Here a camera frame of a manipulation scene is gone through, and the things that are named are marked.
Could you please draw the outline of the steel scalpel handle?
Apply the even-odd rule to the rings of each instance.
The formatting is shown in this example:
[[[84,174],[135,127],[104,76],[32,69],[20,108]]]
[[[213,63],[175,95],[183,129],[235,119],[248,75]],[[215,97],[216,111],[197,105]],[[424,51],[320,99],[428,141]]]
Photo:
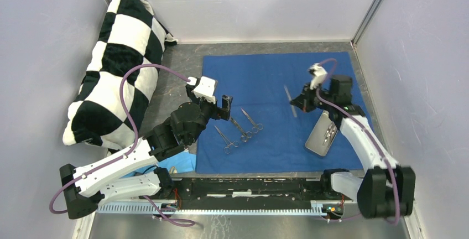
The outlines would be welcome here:
[[[290,92],[289,92],[289,90],[288,90],[288,87],[287,87],[286,85],[284,85],[284,90],[285,90],[286,96],[287,96],[287,98],[288,98],[288,101],[289,101],[289,105],[290,105],[290,107],[291,107],[292,114],[293,114],[294,118],[297,118],[297,117],[298,117],[298,114],[297,114],[297,112],[296,112],[295,107],[291,104],[292,97],[291,97],[291,94],[290,94]]]

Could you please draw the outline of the metal instrument tray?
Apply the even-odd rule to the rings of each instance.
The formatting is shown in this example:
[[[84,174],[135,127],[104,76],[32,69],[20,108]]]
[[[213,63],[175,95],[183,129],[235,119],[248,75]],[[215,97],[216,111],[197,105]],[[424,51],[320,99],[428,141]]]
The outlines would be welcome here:
[[[329,152],[337,132],[338,128],[335,123],[330,120],[329,112],[324,110],[306,140],[305,148],[324,157]]]

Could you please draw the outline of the blue surgical drape cloth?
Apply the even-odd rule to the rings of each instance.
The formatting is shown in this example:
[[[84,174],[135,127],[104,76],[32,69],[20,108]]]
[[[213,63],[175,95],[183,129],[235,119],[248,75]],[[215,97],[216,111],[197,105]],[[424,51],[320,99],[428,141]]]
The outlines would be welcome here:
[[[305,142],[321,115],[320,110],[305,113],[298,108],[294,118],[284,85],[292,98],[310,82],[308,68],[326,60],[325,68],[338,75],[355,76],[348,53],[300,53],[206,56],[202,74],[217,80],[216,97],[232,96],[231,117],[245,131],[252,125],[241,108],[263,124],[263,130],[247,142],[231,121],[210,121],[197,143],[195,170],[200,174],[321,172],[343,168],[360,170],[362,164],[348,140],[341,134],[329,152],[321,157],[305,148]],[[217,126],[238,148],[225,154],[226,146]]]

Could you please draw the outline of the steel ring-handled hemostat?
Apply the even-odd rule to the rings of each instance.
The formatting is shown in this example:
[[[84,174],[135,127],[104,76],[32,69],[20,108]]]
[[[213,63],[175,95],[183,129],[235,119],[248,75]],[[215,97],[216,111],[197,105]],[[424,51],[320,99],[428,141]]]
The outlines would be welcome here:
[[[215,126],[215,129],[216,131],[219,133],[219,135],[221,136],[221,138],[223,139],[224,143],[225,143],[225,147],[223,148],[223,151],[225,154],[230,154],[231,152],[231,148],[234,147],[234,148],[238,148],[239,147],[239,142],[238,141],[230,141],[222,132],[221,130]]]

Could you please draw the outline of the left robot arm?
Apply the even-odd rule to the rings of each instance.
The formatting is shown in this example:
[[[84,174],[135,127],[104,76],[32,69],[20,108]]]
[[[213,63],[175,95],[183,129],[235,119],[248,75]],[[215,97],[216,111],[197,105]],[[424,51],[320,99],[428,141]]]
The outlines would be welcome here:
[[[69,219],[80,219],[99,206],[133,196],[169,198],[174,184],[166,169],[124,176],[183,152],[196,142],[210,119],[229,120],[233,98],[223,95],[221,101],[221,107],[205,99],[183,103],[137,143],[83,167],[63,165],[59,173]]]

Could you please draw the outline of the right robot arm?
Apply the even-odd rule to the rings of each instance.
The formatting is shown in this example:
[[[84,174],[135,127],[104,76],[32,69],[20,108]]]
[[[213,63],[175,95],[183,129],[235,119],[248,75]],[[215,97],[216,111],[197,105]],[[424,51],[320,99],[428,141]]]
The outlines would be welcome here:
[[[401,217],[413,212],[415,172],[400,165],[385,150],[364,110],[352,103],[352,78],[334,75],[325,90],[324,81],[323,76],[313,77],[301,94],[290,101],[304,112],[323,111],[305,148],[324,157],[333,139],[341,133],[358,156],[364,176],[354,176],[347,169],[326,169],[319,185],[320,194],[326,199],[343,194],[357,203],[363,217],[383,218],[397,224]]]

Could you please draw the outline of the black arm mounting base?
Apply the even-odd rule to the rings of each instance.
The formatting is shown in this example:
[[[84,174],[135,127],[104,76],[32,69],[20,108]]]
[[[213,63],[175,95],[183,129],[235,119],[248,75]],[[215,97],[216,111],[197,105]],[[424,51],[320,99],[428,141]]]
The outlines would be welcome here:
[[[155,195],[182,210],[310,210],[312,201],[340,204],[314,178],[179,178]]]

